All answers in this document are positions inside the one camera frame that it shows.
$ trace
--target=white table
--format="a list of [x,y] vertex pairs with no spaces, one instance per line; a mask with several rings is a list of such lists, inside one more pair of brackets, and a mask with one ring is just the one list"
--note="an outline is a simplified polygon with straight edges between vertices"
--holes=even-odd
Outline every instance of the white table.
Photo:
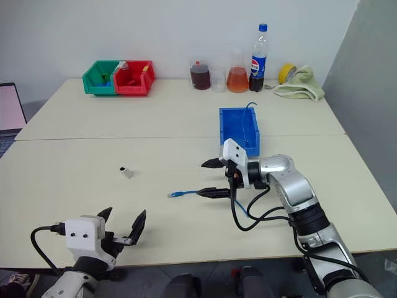
[[340,135],[327,102],[284,99],[271,90],[236,94],[191,89],[187,80],[158,79],[148,97],[95,97],[69,79],[17,140],[127,137],[217,137],[219,107],[255,107],[262,135]]
[[[300,255],[284,221],[244,233],[234,225],[228,199],[167,197],[172,191],[227,186],[222,169],[200,168],[217,156],[218,142],[218,137],[15,142],[0,159],[0,268],[46,268],[30,232],[108,206],[114,209],[107,230],[119,235],[129,233],[143,209],[148,212],[140,242],[124,249],[119,265]],[[262,156],[276,153],[295,160],[350,250],[397,248],[397,215],[347,136],[263,137]],[[124,178],[121,165],[134,177]],[[246,206],[257,192],[240,190],[238,199]],[[254,212],[277,205],[270,194]],[[63,237],[40,232],[38,242],[58,266],[73,263]]]

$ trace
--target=green towel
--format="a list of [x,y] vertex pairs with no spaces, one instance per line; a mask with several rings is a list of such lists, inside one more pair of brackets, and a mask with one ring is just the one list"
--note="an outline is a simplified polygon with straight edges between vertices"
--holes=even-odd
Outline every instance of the green towel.
[[324,97],[324,91],[317,83],[313,70],[309,66],[297,70],[290,81],[276,86],[274,93],[291,99],[308,98],[314,102]]

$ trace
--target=yellow tape roll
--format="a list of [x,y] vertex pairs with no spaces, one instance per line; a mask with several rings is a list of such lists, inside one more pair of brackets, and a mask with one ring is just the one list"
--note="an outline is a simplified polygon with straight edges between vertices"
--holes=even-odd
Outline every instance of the yellow tape roll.
[[283,84],[289,81],[293,77],[296,71],[297,71],[297,67],[295,65],[289,63],[284,64],[279,72],[279,83]]

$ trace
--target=laptop screen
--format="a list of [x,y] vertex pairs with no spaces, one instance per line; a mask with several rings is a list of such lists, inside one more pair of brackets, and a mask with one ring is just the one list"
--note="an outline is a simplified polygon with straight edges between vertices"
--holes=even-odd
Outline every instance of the laptop screen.
[[0,84],[0,130],[21,129],[26,124],[14,84]]

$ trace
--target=laptop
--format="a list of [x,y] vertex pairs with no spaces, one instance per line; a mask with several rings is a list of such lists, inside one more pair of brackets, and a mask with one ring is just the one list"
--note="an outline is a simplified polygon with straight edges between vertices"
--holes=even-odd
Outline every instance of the laptop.
[[26,124],[15,83],[0,83],[0,158]]

